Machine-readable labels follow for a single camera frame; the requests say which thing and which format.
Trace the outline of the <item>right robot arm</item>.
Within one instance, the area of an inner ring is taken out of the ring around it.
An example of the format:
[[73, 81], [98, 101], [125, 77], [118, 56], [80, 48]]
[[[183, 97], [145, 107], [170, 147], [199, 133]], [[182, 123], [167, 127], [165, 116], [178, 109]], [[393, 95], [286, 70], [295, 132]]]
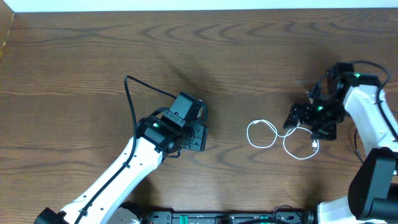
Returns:
[[336, 139], [336, 126], [350, 116], [366, 158], [350, 183], [347, 196], [322, 202], [317, 223], [386, 223], [397, 220], [397, 121], [388, 107], [378, 76], [358, 73], [354, 62], [338, 62], [324, 78], [328, 95], [316, 84], [310, 102], [291, 106], [285, 129], [300, 124], [312, 129], [314, 140]]

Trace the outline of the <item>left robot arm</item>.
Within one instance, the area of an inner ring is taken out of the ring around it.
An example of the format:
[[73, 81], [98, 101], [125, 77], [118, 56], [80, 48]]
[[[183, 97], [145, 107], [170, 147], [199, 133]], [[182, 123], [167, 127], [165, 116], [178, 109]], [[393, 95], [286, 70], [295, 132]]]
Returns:
[[165, 158], [183, 149], [204, 151], [207, 105], [181, 92], [170, 108], [161, 107], [142, 118], [119, 157], [72, 203], [58, 213], [45, 208], [36, 223], [107, 223], [127, 196]]

